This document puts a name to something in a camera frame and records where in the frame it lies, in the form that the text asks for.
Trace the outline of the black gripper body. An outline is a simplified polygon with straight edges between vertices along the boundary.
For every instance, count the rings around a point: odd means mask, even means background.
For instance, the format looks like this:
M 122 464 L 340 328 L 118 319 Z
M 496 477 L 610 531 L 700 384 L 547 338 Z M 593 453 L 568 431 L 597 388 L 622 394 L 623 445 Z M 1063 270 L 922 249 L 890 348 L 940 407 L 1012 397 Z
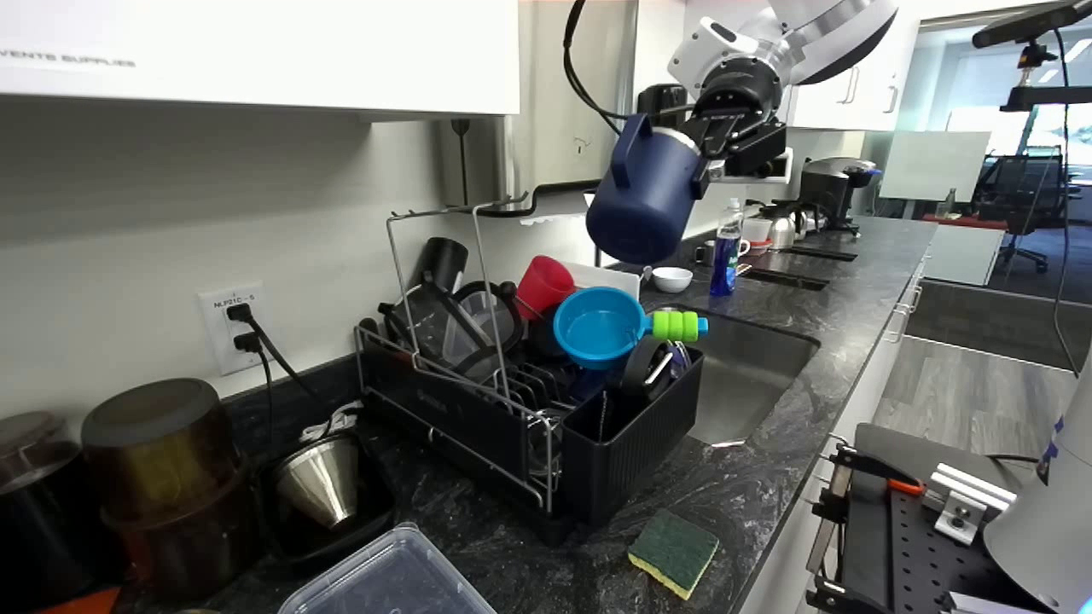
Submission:
M 780 79 L 757 59 L 725 59 L 686 95 L 675 83 L 646 85 L 638 110 L 695 143 L 725 178 L 773 178 L 787 170 Z

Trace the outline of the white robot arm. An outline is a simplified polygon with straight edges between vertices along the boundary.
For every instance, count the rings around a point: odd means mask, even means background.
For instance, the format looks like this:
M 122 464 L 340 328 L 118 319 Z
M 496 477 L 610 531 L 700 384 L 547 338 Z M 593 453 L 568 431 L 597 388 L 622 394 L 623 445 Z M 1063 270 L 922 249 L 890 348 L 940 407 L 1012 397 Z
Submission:
M 765 0 L 745 25 L 703 15 L 636 107 L 682 133 L 725 178 L 779 178 L 787 90 L 828 83 L 861 66 L 890 31 L 899 0 Z

